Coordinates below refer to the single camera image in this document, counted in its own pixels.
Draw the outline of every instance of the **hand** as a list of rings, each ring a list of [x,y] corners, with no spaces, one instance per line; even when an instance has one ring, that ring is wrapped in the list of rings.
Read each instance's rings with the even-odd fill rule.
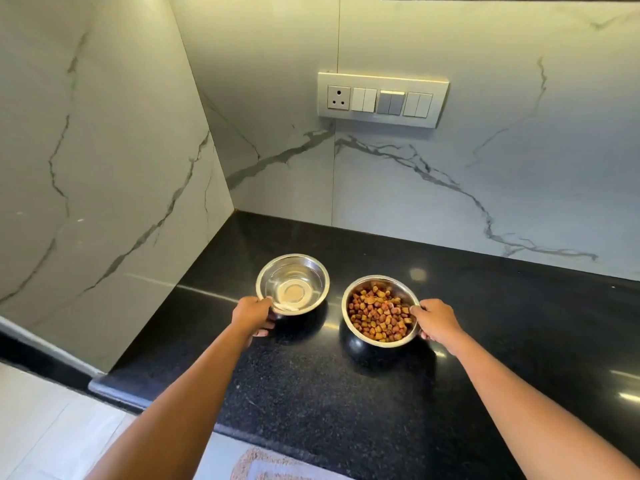
[[[267,320],[269,307],[273,304],[273,299],[268,296],[263,300],[258,300],[254,296],[240,298],[231,316],[232,325],[237,326],[249,337],[265,337],[269,330],[275,327],[275,323]]]
[[[451,352],[452,346],[465,334],[453,308],[441,299],[423,299],[420,306],[412,306],[411,313],[418,319],[422,338],[435,340]]]

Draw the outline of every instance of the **bowl of water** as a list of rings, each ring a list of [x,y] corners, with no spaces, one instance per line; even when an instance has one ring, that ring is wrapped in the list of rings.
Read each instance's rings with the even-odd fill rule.
[[[255,282],[258,298],[273,297],[278,315],[302,315],[320,305],[329,293],[329,273],[306,254],[285,254],[269,261]]]

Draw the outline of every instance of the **black granite countertop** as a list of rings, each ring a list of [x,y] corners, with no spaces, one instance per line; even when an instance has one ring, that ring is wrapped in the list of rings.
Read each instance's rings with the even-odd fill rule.
[[[255,294],[262,266],[292,252],[324,264],[328,298],[254,339],[216,431],[356,479],[522,478],[446,350],[349,347],[343,291],[386,274],[452,305],[489,352],[640,463],[640,283],[244,212],[91,389],[146,407]]]

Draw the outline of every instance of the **forearm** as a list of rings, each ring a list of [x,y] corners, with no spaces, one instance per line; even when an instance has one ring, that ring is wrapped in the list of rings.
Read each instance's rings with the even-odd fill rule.
[[[132,423],[87,478],[193,478],[247,338],[242,329],[227,327]]]
[[[640,478],[631,460],[468,335],[452,352],[529,480]]]

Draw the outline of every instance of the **bowl rim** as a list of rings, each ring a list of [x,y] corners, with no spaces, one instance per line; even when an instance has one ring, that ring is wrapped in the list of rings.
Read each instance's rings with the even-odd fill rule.
[[[413,329],[411,332],[409,332],[409,335],[407,335],[404,339],[398,340],[396,342],[379,342],[377,340],[373,340],[370,339],[368,337],[365,337],[363,334],[361,334],[361,332],[356,330],[356,327],[354,327],[353,323],[351,323],[351,320],[349,318],[349,314],[347,313],[347,300],[348,298],[351,296],[351,292],[354,288],[356,288],[356,286],[367,282],[367,281],[374,281],[374,280],[384,280],[384,281],[389,281],[391,282],[393,285],[398,286],[400,288],[402,288],[408,295],[409,297],[413,300],[413,304],[414,305],[420,305],[420,302],[418,301],[418,298],[416,297],[416,295],[414,295],[413,291],[411,291],[411,289],[405,285],[403,282],[400,282],[398,280],[396,280],[395,278],[391,278],[390,276],[384,276],[382,274],[370,274],[368,276],[363,276],[361,278],[358,278],[356,281],[352,282],[349,286],[347,286],[347,289],[344,291],[344,294],[342,295],[342,318],[344,319],[345,323],[347,323],[347,327],[349,327],[349,330],[351,330],[351,332],[359,339],[363,340],[364,342],[371,344],[375,347],[381,347],[384,349],[391,349],[394,347],[401,347],[405,344],[408,344],[409,342],[411,342],[414,338],[416,338],[416,336],[418,335],[418,323],[416,323],[413,326]]]
[[[326,296],[329,294],[329,284],[330,284],[330,280],[329,280],[329,273],[327,272],[326,268],[323,266],[323,264],[318,261],[316,258],[309,256],[308,254],[301,254],[301,253],[292,253],[292,254],[283,254],[282,256],[277,256],[275,258],[273,258],[271,261],[269,261],[267,264],[265,264],[262,269],[260,270],[260,273],[258,273],[258,277],[255,281],[255,294],[258,297],[258,299],[264,299],[264,296],[262,295],[262,291],[260,290],[260,281],[262,281],[262,277],[264,276],[264,274],[267,272],[267,269],[274,265],[277,261],[284,259],[284,258],[293,258],[293,257],[298,257],[298,258],[306,258],[309,259],[309,261],[313,261],[319,268],[320,271],[322,271],[322,273],[324,274],[325,280],[326,280],[326,284],[324,286],[324,290],[322,292],[322,294],[320,295],[320,298],[318,298],[315,303],[313,305],[309,305],[306,306],[300,310],[281,310],[280,308],[277,308],[276,306],[271,306],[271,309],[279,314],[279,315],[286,315],[288,317],[292,317],[295,315],[303,315],[305,313],[309,313],[311,310],[314,310],[315,308],[317,308],[320,303],[322,303],[324,301],[324,299],[326,298]]]

